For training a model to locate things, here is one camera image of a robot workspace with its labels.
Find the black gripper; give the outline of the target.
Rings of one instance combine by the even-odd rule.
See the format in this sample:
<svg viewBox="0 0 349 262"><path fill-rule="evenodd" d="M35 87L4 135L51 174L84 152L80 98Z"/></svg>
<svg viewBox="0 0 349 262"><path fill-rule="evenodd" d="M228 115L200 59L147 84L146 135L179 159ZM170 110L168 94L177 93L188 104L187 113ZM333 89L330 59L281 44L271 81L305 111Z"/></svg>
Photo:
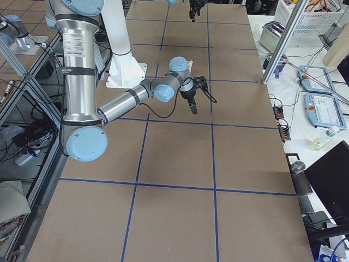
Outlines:
<svg viewBox="0 0 349 262"><path fill-rule="evenodd" d="M195 12L197 10L197 15L200 16L200 10L205 6L205 0L190 0L190 19L192 22L195 22Z"/></svg>
<svg viewBox="0 0 349 262"><path fill-rule="evenodd" d="M207 81L204 76L186 78L179 89L181 96L187 100L193 115L197 114L197 107L194 99L197 89L200 89L203 93L207 92Z"/></svg>

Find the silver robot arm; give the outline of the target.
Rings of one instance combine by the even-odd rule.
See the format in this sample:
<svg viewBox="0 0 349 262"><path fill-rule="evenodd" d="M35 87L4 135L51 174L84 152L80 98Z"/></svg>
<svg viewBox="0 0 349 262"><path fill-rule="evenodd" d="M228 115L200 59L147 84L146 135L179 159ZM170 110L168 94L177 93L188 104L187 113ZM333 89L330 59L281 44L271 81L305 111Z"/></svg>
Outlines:
<svg viewBox="0 0 349 262"><path fill-rule="evenodd" d="M46 1L46 21L62 32L67 111L62 118L62 145L81 162L99 158L107 149L103 126L155 97L169 102L181 95L197 113L195 94L207 92L206 79L191 75L191 63L177 56L162 79L146 79L147 66L132 55L121 1ZM124 92L98 108L96 103L95 34L105 27L111 48L108 87Z"/></svg>
<svg viewBox="0 0 349 262"><path fill-rule="evenodd" d="M201 9L208 1L166 1L169 4L169 18L174 21L195 22L196 17L201 15Z"/></svg>

